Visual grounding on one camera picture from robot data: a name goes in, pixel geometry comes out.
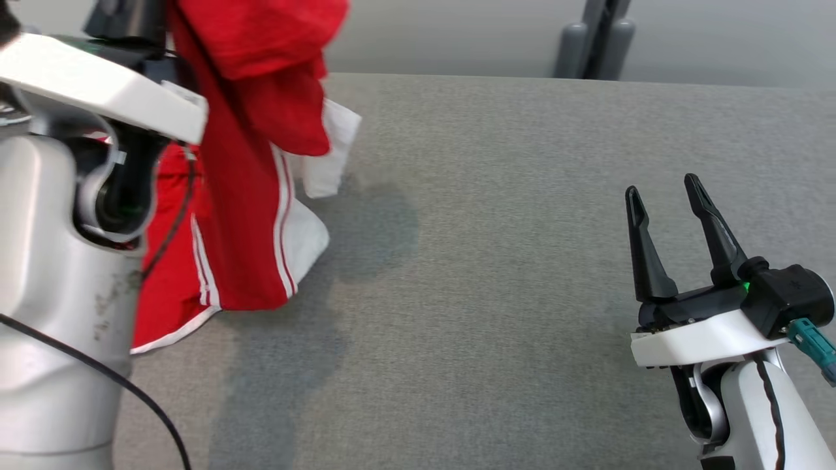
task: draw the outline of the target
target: gray felt surface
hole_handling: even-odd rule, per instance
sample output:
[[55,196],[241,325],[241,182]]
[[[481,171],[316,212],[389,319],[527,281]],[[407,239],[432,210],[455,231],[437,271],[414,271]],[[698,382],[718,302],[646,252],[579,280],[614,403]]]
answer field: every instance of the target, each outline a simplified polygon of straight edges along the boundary
[[[336,74],[365,117],[333,237],[275,312],[223,313],[136,361],[195,468],[697,469],[665,371],[635,366],[624,189],[668,274],[709,283],[682,177],[747,254],[836,279],[836,94]],[[836,449],[836,392],[785,365]],[[119,470],[176,469],[124,400]]]

